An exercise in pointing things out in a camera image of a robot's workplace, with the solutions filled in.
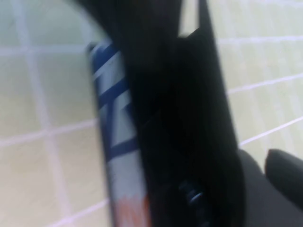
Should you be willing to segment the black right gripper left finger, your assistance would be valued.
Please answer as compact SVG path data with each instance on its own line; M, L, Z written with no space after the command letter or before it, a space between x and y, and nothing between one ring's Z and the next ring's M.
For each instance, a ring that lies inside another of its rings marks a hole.
M224 165L208 157L207 146L191 148L172 119L160 113L139 133L144 175L154 227L241 227L245 187L240 162L227 176Z

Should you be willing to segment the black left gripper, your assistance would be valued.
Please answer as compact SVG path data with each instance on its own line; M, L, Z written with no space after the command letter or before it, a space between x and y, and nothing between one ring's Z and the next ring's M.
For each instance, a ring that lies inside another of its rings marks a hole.
M161 69L178 37L180 0L77 0L122 53L127 66Z

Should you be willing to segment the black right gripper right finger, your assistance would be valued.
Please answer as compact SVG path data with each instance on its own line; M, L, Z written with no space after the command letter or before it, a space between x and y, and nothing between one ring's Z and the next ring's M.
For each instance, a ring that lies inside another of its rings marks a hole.
M265 175L271 184L292 203L303 202L303 161L283 150L270 149Z

